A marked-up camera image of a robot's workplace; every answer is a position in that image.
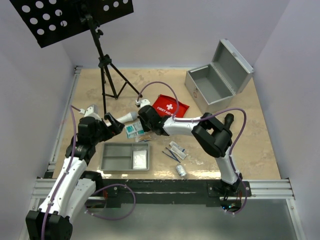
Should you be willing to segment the teal gauze dressing packet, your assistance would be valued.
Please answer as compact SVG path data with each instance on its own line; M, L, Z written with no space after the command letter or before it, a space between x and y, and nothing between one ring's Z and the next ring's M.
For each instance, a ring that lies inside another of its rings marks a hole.
M140 135L143 135L145 133L142 124L139 120L129 125L126 125L125 132L128 134L139 133Z

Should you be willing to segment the cotton swabs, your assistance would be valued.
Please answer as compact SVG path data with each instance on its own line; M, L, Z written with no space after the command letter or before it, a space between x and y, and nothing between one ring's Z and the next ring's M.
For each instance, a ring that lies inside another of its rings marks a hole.
M153 140L153 136L151 134L142 134L142 135L137 135L134 138L134 141L136 143L141 143L141 142L149 142Z

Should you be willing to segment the red first aid pouch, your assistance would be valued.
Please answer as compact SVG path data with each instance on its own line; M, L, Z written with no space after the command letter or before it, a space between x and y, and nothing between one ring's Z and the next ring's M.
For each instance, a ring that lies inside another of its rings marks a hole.
M156 101L153 103L152 107L161 117L167 115L172 116L176 112L176 110L178 110L175 116L177 118L183 118L190 106L182 102L178 102L177 104L175 98L168 95L160 94Z

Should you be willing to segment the white gauze pad packet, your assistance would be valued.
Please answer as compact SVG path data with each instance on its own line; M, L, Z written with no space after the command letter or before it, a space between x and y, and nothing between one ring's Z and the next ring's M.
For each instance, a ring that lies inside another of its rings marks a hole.
M145 170L147 168L147 151L135 150L132 153L132 166L134 170Z

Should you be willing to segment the grey compartment tray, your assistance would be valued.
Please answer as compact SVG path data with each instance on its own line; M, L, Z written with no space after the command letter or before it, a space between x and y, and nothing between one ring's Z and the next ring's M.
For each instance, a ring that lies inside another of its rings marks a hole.
M147 168L133 169L133 151L147 151ZM101 171L148 171L150 169L150 145L148 142L109 142L103 145Z

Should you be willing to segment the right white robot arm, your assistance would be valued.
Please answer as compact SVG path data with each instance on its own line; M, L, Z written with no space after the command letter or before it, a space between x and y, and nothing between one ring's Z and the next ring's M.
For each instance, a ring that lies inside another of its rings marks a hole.
M196 118L177 118L169 115L160 116L151 106L146 105L138 111L138 118L147 132L152 131L158 136L192 136L202 149L214 157L221 173L223 192L230 197L240 190L240 172L230 160L234 115L228 113L224 122L219 121L211 113L204 113Z

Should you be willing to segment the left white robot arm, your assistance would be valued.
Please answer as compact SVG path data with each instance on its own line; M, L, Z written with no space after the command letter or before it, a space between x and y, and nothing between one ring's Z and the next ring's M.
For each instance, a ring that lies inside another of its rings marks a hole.
M96 152L96 145L119 135L125 127L110 113L105 117L108 122L91 113L73 125L77 133L66 150L58 178L43 203L37 210L30 210L25 218L31 240L69 240L73 219L88 197L103 192L101 177L85 178L86 168Z

